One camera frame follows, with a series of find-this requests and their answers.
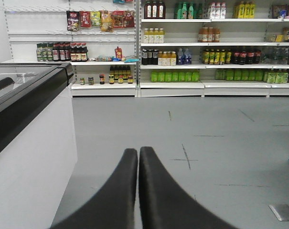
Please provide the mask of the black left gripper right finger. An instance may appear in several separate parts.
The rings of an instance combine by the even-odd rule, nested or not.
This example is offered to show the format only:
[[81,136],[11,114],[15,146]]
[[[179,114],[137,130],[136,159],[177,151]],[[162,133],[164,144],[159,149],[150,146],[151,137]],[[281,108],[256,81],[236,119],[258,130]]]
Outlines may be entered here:
[[234,228],[189,196],[150,146],[140,149],[139,203],[144,229]]

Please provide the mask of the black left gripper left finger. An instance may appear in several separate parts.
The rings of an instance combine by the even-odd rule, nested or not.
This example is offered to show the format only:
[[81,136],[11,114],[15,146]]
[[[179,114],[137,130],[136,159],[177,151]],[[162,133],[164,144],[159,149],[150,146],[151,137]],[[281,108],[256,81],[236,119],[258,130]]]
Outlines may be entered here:
[[111,176],[81,208],[53,229],[133,229],[138,154],[125,149]]

